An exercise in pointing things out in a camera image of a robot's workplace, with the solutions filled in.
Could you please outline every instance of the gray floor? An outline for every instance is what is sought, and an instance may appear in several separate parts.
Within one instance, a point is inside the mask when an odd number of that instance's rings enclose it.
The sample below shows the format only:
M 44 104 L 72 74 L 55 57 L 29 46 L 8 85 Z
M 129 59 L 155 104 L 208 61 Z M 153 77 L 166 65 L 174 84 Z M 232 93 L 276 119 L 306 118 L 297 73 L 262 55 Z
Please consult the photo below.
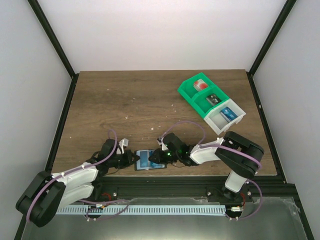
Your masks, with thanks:
M 252 211 L 257 204 L 246 204 Z M 306 240 L 291 199 L 265 197 L 255 216 L 118 216 L 87 222 L 82 215 L 56 215 L 46 226 L 26 226 L 23 240 Z

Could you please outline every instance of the black metal frame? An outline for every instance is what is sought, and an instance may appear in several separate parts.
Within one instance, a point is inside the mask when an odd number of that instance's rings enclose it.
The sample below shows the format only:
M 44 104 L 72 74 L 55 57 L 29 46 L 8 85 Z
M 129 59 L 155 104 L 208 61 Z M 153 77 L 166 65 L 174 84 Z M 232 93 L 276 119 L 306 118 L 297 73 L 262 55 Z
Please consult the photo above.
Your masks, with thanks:
M 39 19 L 43 29 L 45 30 L 48 38 L 50 39 L 53 47 L 63 62 L 66 70 L 72 78 L 66 101 L 62 110 L 53 144 L 50 150 L 45 170 L 51 172 L 55 157 L 58 151 L 60 139 L 70 108 L 71 100 L 76 88 L 79 74 L 75 74 L 66 54 L 64 53 L 54 31 L 52 30 L 44 12 L 41 9 L 37 0 L 28 0 L 35 15 Z M 261 122 L 265 131 L 266 139 L 269 144 L 271 155 L 275 164 L 277 175 L 275 176 L 257 176 L 254 180 L 260 185 L 263 195 L 265 197 L 293 197 L 295 204 L 300 208 L 300 218 L 303 223 L 306 235 L 309 240 L 313 240 L 307 217 L 305 215 L 303 206 L 301 204 L 297 189 L 294 184 L 286 183 L 286 177 L 279 160 L 275 143 L 273 141 L 265 113 L 261 106 L 259 95 L 253 80 L 253 76 L 260 66 L 264 56 L 269 50 L 272 42 L 277 36 L 291 9 L 293 8 L 296 0 L 287 0 L 280 12 L 277 20 L 275 21 L 268 37 L 266 38 L 259 54 L 257 55 L 251 69 L 247 72 L 248 81 L 254 96 L 255 103 L 261 118 Z M 226 181 L 226 176 L 151 176 L 151 177 L 119 177 L 108 176 L 99 179 L 102 185 L 107 186 L 109 189 L 117 192 L 120 198 L 141 198 L 141 197 L 203 197 L 209 188 L 220 186 Z M 252 196 L 258 196 L 258 191 L 252 187 L 250 189 Z M 22 217 L 15 239 L 19 240 L 22 237 L 26 224 L 25 217 Z

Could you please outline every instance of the wooden tabletop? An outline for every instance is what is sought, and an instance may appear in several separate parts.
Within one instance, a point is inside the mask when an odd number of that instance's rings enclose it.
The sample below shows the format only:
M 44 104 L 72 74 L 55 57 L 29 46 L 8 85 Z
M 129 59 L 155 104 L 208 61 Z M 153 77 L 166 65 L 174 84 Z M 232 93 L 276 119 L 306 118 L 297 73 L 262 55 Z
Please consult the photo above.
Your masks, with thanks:
M 265 132 L 245 70 L 155 70 L 155 71 L 83 71 L 80 73 L 53 173 L 81 165 L 101 149 L 114 129 L 119 140 L 127 138 L 127 149 L 147 150 L 159 147 L 156 138 L 173 124 L 189 120 L 206 131 L 203 143 L 216 140 L 217 134 L 177 92 L 180 84 L 203 72 L 218 85 L 246 115 L 232 130 L 261 145 L 265 154 L 260 175 L 276 175 Z M 195 144 L 202 131 L 183 123 L 172 130 L 182 141 Z M 112 176 L 218 176 L 230 172 L 222 161 L 209 161 L 199 166 L 135 171 L 134 166 Z

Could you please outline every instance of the white wall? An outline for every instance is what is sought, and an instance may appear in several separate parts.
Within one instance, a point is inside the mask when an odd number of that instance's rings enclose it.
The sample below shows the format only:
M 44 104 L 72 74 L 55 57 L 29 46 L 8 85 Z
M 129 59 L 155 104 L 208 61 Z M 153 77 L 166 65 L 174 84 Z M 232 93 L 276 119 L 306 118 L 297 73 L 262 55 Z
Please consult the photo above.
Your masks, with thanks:
M 39 0 L 76 72 L 249 70 L 285 0 Z
M 45 167 L 70 77 L 28 2 L 0 6 L 0 238 L 12 240 L 15 204 Z
M 254 76 L 281 163 L 320 239 L 320 1 L 297 1 Z

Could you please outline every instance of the wooden table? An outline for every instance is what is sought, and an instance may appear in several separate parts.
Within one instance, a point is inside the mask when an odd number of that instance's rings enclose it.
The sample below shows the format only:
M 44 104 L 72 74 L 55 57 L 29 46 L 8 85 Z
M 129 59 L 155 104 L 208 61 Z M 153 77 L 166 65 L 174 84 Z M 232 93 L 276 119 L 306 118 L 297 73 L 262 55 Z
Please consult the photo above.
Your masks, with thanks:
M 66 119 L 53 165 L 53 173 L 79 166 L 99 151 L 114 129 L 118 139 L 129 139 L 128 149 L 155 149 L 156 138 L 176 122 L 189 120 L 206 130 L 203 143 L 218 136 L 177 92 L 180 84 L 203 72 L 245 112 L 242 121 L 230 130 L 261 145 L 265 154 L 260 175 L 276 175 L 257 106 L 244 70 L 155 70 L 155 71 L 84 71 L 81 72 Z M 202 138 L 195 125 L 183 123 L 173 132 L 187 144 Z M 222 161 L 199 166 L 135 171 L 134 166 L 112 176 L 212 176 L 227 175 L 230 169 Z

